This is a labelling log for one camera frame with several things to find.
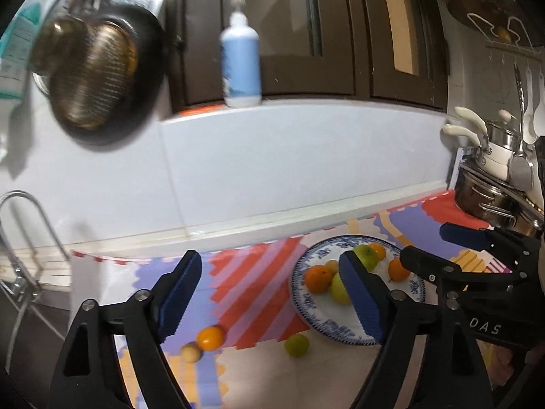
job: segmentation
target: blue gripper pad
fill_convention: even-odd
[[[490,241],[486,233],[481,230],[445,223],[439,229],[439,235],[443,241],[468,247],[475,251],[486,251],[490,248]]]
[[[386,337],[385,323],[388,320],[388,287],[378,275],[367,272],[353,251],[341,255],[339,275],[363,330],[377,343],[382,343]]]
[[[157,280],[152,289],[152,317],[157,323],[157,337],[161,343],[178,329],[201,273],[201,256],[195,251],[187,251],[171,273]]]

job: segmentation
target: cabinet handle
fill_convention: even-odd
[[[174,45],[183,52],[185,49],[185,0],[174,0]]]

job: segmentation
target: metal screw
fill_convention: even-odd
[[[85,300],[82,304],[81,304],[81,308],[84,310],[84,311],[90,311],[92,308],[95,307],[95,300],[91,300],[90,298],[88,300]]]
[[[456,309],[460,308],[460,305],[456,300],[446,300],[446,307],[455,311]]]
[[[148,297],[149,297],[148,289],[140,289],[139,291],[136,291],[135,293],[135,299],[138,302],[142,302],[146,300]]]
[[[402,302],[405,298],[407,298],[407,294],[403,291],[400,291],[399,289],[394,289],[392,292],[390,292],[390,295],[394,300],[397,300],[398,302]]]

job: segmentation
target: white tile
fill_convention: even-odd
[[[445,116],[346,101],[271,102],[162,124],[187,226],[446,179]]]
[[[156,106],[166,107],[165,93]],[[13,147],[0,165],[0,191],[22,189],[43,205],[64,244],[181,227],[155,116],[113,149],[84,148],[55,121],[31,83],[28,104],[10,125]],[[34,209],[19,200],[34,246],[51,245]],[[14,247],[27,247],[11,207],[0,214]]]

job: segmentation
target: green lime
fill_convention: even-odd
[[[284,348],[290,357],[302,357],[309,350],[309,339],[301,334],[294,334],[285,341]]]

